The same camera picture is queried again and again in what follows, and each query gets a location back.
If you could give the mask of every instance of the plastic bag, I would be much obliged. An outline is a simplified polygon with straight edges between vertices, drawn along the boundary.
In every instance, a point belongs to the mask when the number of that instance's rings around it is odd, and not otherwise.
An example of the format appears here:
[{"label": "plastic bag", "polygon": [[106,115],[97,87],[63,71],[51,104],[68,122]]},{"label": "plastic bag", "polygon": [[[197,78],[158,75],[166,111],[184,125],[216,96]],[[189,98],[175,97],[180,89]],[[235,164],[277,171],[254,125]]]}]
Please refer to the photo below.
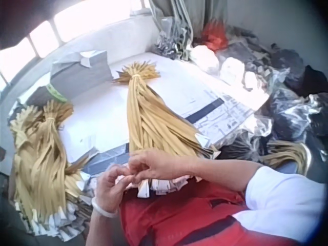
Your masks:
[{"label": "plastic bag", "polygon": [[218,159],[240,159],[260,161],[261,138],[271,133],[273,121],[261,115],[252,115],[225,140]]},{"label": "plastic bag", "polygon": [[219,73],[219,60],[214,52],[209,50],[205,45],[199,45],[192,49],[190,60],[208,74],[217,75]]},{"label": "plastic bag", "polygon": [[172,17],[167,17],[161,20],[161,26],[162,31],[160,31],[152,51],[172,60],[189,60],[191,38],[188,35],[188,25]]},{"label": "plastic bag", "polygon": [[313,103],[286,88],[277,89],[270,99],[273,135],[277,140],[304,142],[309,115],[318,112]]},{"label": "plastic bag", "polygon": [[328,136],[328,93],[310,95],[309,98],[320,111],[310,115],[311,129],[316,136]]},{"label": "plastic bag", "polygon": [[259,162],[260,138],[254,137],[247,131],[240,132],[233,143],[223,146],[218,159],[239,159]]},{"label": "plastic bag", "polygon": [[302,84],[305,65],[303,59],[295,50],[279,49],[275,46],[275,52],[271,54],[271,64],[276,69],[290,68],[285,83],[294,90]]}]

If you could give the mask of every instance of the white paper tag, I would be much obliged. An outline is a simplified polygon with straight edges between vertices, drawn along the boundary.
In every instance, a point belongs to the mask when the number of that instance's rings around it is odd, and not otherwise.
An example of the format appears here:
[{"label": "white paper tag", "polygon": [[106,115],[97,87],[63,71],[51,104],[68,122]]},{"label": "white paper tag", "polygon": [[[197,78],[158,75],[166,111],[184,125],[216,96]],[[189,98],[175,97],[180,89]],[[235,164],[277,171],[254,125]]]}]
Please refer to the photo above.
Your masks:
[{"label": "white paper tag", "polygon": [[199,133],[196,133],[195,137],[203,148],[209,148],[211,146],[211,140],[208,137]]},{"label": "white paper tag", "polygon": [[139,198],[148,198],[149,197],[148,180],[144,180],[141,182],[141,186],[139,186],[138,197]]}]

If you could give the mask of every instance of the clear plastic bag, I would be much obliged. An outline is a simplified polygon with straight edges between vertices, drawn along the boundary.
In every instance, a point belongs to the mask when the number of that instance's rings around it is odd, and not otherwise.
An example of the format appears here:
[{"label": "clear plastic bag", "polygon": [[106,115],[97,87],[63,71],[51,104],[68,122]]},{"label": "clear plastic bag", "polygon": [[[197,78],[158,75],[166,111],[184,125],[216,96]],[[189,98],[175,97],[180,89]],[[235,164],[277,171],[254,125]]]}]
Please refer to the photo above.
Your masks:
[{"label": "clear plastic bag", "polygon": [[218,156],[219,159],[239,159],[259,162],[260,138],[252,136],[246,130],[239,132],[233,143],[223,146]]},{"label": "clear plastic bag", "polygon": [[312,105],[319,110],[310,115],[311,129],[316,136],[328,136],[328,93],[319,93],[309,96]]},{"label": "clear plastic bag", "polygon": [[153,46],[155,54],[174,59],[189,60],[191,51],[191,37],[186,23],[172,17],[161,20],[162,31],[157,43]]},{"label": "clear plastic bag", "polygon": [[272,67],[276,69],[290,68],[285,83],[294,91],[302,86],[302,80],[305,72],[305,64],[303,59],[295,50],[279,49],[273,46],[274,51],[271,54]]},{"label": "clear plastic bag", "polygon": [[233,135],[225,140],[218,159],[260,161],[261,137],[271,133],[273,121],[262,115],[249,117]]},{"label": "clear plastic bag", "polygon": [[317,106],[286,88],[278,88],[270,99],[273,117],[273,136],[277,140],[304,142],[310,125],[309,115],[318,112]]}]

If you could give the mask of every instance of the rubber band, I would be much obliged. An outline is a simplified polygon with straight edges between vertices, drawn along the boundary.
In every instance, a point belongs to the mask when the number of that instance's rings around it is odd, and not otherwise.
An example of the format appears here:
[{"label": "rubber band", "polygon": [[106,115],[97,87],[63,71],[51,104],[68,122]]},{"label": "rubber band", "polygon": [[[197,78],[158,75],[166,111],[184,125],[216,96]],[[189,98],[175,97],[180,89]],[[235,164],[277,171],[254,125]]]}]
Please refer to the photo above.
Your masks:
[{"label": "rubber band", "polygon": [[117,211],[115,213],[108,213],[105,210],[103,210],[96,202],[96,197],[93,197],[91,199],[91,204],[93,206],[93,209],[95,209],[98,213],[100,213],[102,216],[107,218],[116,218],[117,217]]}]

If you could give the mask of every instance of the white cloth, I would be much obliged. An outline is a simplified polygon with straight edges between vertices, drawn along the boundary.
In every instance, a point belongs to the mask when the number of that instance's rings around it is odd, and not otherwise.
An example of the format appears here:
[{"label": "white cloth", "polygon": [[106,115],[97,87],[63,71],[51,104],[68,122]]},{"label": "white cloth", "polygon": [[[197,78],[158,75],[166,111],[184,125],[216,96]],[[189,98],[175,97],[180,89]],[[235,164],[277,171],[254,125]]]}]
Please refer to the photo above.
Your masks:
[{"label": "white cloth", "polygon": [[250,210],[233,215],[243,227],[306,242],[320,221],[325,185],[262,167],[250,180],[245,196]]}]

